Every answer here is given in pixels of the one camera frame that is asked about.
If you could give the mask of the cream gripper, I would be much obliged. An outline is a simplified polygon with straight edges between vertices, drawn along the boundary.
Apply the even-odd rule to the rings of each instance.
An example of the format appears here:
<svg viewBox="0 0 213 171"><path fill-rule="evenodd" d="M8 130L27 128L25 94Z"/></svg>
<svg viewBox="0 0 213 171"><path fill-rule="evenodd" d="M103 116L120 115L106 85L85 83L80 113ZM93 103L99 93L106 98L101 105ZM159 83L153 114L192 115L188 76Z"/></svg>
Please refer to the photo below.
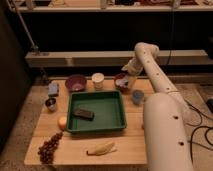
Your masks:
<svg viewBox="0 0 213 171"><path fill-rule="evenodd" d="M143 70L141 62L133 57L127 64L122 67L122 71L127 71L131 76L138 76Z"/></svg>

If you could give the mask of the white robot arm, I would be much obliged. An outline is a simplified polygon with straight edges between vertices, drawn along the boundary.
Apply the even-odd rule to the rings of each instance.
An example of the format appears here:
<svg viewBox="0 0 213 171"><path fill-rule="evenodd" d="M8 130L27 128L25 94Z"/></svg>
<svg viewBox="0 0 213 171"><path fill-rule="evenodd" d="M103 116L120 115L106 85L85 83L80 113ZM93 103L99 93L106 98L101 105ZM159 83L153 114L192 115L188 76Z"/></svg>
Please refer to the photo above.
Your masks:
<svg viewBox="0 0 213 171"><path fill-rule="evenodd" d="M154 94L144 103L143 125L149 171L194 171L184 120L190 111L181 93L156 62L159 47L140 42L123 66L130 76L145 70Z"/></svg>

